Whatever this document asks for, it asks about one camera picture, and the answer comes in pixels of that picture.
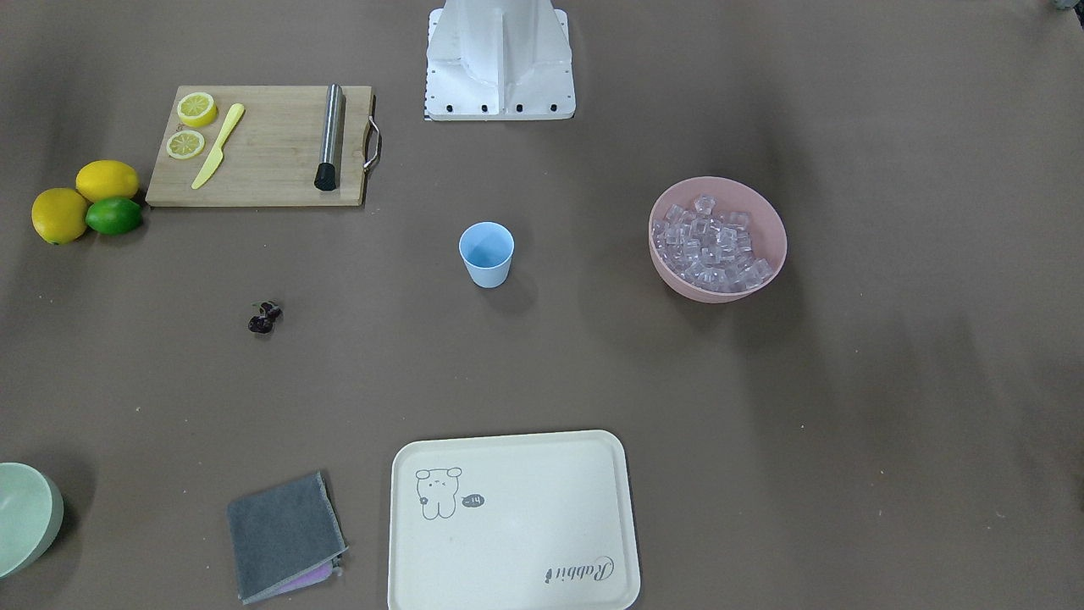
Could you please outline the grey folded cloth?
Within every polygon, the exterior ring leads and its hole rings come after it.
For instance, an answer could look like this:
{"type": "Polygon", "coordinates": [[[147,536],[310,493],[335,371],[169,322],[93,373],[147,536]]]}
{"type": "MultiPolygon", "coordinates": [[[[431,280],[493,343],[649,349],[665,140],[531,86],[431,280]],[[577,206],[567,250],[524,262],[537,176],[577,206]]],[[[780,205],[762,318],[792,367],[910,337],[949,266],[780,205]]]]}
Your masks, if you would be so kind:
{"type": "Polygon", "coordinates": [[[229,502],[225,516],[243,605],[327,580],[348,549],[320,470],[229,502]]]}

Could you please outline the cream rabbit tray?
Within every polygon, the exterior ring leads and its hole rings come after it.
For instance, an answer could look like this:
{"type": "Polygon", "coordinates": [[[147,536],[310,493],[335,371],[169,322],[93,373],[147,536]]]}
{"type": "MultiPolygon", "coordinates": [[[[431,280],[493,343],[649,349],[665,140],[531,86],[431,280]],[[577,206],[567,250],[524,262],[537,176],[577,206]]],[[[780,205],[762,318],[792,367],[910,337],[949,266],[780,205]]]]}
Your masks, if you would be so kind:
{"type": "Polygon", "coordinates": [[[392,460],[391,609],[628,609],[638,537],[604,430],[414,441],[392,460]]]}

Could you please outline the yellow plastic knife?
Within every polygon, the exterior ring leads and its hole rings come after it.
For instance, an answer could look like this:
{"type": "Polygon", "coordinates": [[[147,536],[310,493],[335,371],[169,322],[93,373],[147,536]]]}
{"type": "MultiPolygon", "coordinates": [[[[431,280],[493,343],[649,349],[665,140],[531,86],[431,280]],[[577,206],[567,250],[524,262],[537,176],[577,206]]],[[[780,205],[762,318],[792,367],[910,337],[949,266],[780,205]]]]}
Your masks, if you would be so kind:
{"type": "Polygon", "coordinates": [[[216,171],[219,169],[221,163],[224,161],[224,147],[232,132],[240,124],[241,119],[246,112],[245,105],[243,103],[234,103],[231,105],[227,115],[224,117],[224,122],[221,124],[219,134],[214,139],[212,147],[210,147],[205,163],[202,163],[201,171],[192,181],[190,189],[198,190],[210,181],[216,171]]]}

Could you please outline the clear ice cubes pile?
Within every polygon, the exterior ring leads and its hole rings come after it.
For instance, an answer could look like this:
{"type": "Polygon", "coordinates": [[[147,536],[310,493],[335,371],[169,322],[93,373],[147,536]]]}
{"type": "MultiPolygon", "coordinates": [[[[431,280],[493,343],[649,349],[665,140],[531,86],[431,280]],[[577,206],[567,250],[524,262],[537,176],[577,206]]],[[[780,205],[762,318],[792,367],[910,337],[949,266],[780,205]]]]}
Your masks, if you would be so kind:
{"type": "Polygon", "coordinates": [[[653,251],[685,285],[707,293],[749,293],[765,285],[775,268],[756,250],[754,217],[726,209],[700,193],[663,206],[650,221],[653,251]]]}

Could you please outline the yellow lemon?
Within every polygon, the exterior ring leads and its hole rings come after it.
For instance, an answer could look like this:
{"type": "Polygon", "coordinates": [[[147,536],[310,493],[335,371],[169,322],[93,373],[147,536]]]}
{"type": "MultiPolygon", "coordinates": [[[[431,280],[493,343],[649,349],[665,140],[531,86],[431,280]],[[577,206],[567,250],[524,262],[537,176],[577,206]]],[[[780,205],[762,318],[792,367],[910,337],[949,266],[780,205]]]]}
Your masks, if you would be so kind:
{"type": "Polygon", "coordinates": [[[141,181],[136,169],[112,159],[88,163],[76,176],[76,190],[91,203],[111,197],[132,198],[140,189],[141,181]]]}
{"type": "Polygon", "coordinates": [[[86,232],[90,204],[74,189],[47,189],[33,202],[33,228],[54,246],[77,241],[86,232]]]}

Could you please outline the dark red cherries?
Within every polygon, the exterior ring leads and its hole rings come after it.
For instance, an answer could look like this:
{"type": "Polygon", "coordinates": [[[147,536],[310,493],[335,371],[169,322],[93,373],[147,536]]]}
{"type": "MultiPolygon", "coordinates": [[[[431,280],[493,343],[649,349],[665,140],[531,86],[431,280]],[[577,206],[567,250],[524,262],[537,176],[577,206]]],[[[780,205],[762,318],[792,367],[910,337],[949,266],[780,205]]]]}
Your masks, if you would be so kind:
{"type": "Polygon", "coordinates": [[[256,302],[256,315],[251,316],[247,323],[247,329],[254,335],[268,335],[274,330],[276,320],[282,316],[283,310],[280,304],[272,301],[256,302]]]}

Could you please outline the yellow lemon lower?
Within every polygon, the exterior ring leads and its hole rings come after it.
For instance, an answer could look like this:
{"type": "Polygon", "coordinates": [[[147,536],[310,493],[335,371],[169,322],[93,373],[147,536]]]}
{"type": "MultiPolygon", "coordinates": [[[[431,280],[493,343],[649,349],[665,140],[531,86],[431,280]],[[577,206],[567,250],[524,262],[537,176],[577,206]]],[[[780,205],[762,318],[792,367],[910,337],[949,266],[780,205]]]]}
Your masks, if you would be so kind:
{"type": "Polygon", "coordinates": [[[33,202],[33,228],[54,246],[77,241],[86,232],[90,204],[74,189],[47,189],[33,202]]]}

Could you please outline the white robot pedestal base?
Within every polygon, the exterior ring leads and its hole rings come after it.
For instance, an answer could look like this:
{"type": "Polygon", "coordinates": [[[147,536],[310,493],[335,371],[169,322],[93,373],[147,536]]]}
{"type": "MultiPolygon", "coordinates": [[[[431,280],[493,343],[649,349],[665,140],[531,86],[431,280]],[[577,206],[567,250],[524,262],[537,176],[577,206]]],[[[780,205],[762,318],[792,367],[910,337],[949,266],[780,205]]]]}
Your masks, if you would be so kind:
{"type": "Polygon", "coordinates": [[[446,1],[427,27],[425,119],[575,116],[569,20],[550,1],[446,1]]]}

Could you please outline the lemon half lower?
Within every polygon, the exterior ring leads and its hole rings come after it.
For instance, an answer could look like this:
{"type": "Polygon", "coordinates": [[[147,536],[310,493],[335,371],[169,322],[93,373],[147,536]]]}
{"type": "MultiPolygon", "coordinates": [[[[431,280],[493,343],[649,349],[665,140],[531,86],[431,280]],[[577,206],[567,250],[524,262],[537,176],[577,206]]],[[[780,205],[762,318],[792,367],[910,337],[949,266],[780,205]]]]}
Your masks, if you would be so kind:
{"type": "Polygon", "coordinates": [[[206,139],[201,131],[182,129],[171,134],[165,142],[165,152],[177,161],[197,158],[205,150],[206,139]]]}

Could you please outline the lemon half upper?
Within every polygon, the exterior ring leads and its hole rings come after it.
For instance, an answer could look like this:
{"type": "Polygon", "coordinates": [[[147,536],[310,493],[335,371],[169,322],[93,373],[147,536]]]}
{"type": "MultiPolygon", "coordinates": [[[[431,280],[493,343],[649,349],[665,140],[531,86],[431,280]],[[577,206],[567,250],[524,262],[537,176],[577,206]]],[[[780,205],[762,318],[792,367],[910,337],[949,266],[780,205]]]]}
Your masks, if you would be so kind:
{"type": "Polygon", "coordinates": [[[218,105],[212,94],[194,91],[181,98],[175,105],[175,114],[181,124],[191,128],[209,126],[218,117],[218,105]]]}

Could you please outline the lemon half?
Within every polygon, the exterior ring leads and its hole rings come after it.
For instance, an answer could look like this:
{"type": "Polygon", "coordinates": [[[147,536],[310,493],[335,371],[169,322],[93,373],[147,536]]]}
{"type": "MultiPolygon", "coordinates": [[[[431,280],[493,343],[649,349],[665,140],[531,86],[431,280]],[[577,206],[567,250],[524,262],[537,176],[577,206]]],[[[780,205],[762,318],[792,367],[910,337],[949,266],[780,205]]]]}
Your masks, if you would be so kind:
{"type": "Polygon", "coordinates": [[[206,139],[201,131],[182,129],[171,134],[165,142],[165,152],[177,161],[197,158],[205,150],[206,139]]]}
{"type": "Polygon", "coordinates": [[[218,117],[218,105],[212,94],[194,91],[181,98],[175,105],[175,114],[181,124],[191,128],[209,126],[218,117]]]}

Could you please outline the bamboo cutting board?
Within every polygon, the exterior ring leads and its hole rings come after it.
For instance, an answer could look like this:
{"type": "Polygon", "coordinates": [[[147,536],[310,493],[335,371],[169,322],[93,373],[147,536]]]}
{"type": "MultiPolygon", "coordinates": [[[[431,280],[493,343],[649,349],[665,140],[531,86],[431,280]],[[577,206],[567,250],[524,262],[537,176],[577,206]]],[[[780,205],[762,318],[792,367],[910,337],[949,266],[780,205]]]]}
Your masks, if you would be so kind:
{"type": "Polygon", "coordinates": [[[232,86],[182,85],[175,90],[179,101],[193,92],[212,94],[219,114],[198,131],[212,146],[234,103],[246,112],[224,144],[224,161],[201,189],[192,181],[205,163],[207,152],[179,161],[160,144],[158,158],[147,181],[146,202],[151,206],[180,208],[238,208],[254,206],[359,206],[367,184],[367,169],[379,152],[369,152],[372,135],[369,119],[374,113],[371,86],[344,86],[344,127],[338,167],[338,186],[315,189],[327,86],[232,86]]]}

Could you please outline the yellow lemon upper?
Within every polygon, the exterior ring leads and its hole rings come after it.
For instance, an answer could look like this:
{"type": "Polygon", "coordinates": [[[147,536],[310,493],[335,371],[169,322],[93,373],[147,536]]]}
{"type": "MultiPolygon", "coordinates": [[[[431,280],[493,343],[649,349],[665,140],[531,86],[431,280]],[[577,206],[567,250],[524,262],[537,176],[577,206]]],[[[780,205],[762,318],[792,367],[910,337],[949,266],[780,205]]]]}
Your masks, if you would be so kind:
{"type": "Polygon", "coordinates": [[[141,181],[136,169],[112,159],[88,163],[76,176],[76,190],[91,203],[111,197],[132,198],[140,189],[141,181]]]}

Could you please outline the light blue plastic cup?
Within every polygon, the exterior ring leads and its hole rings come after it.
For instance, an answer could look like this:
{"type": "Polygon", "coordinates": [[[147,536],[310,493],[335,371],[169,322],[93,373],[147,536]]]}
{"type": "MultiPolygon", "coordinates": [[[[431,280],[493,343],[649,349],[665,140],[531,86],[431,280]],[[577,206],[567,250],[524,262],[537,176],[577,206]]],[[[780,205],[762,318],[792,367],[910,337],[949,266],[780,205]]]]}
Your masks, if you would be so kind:
{"type": "Polygon", "coordinates": [[[459,254],[472,281],[483,289],[502,285],[509,274],[515,241],[504,225],[483,221],[463,231],[459,254]]]}

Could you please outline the pink bowl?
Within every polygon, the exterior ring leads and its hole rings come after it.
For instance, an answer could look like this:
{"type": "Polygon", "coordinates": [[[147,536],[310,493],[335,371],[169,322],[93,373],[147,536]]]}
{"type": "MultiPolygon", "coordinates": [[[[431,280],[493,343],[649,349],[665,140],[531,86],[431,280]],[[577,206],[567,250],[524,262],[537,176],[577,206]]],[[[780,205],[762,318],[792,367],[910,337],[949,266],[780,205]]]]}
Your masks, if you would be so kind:
{"type": "Polygon", "coordinates": [[[767,258],[769,262],[775,268],[774,277],[769,280],[765,285],[749,293],[717,294],[693,288],[685,285],[681,280],[678,280],[675,274],[670,273],[662,265],[661,259],[653,251],[650,236],[648,236],[648,254],[650,254],[655,271],[661,276],[666,285],[675,293],[689,298],[689,300],[712,302],[712,304],[717,304],[717,302],[734,302],[767,286],[772,280],[777,277],[779,271],[783,269],[783,262],[785,262],[788,251],[788,239],[779,215],[776,213],[775,208],[766,198],[754,192],[754,189],[749,189],[732,179],[713,176],[694,177],[682,180],[676,185],[667,189],[662,196],[655,202],[650,220],[648,220],[648,231],[650,231],[650,221],[659,219],[662,216],[664,205],[686,202],[692,197],[698,196],[700,193],[707,193],[709,196],[719,198],[721,205],[726,209],[740,209],[740,211],[748,211],[754,217],[754,224],[751,232],[754,235],[756,250],[763,258],[767,258]]]}

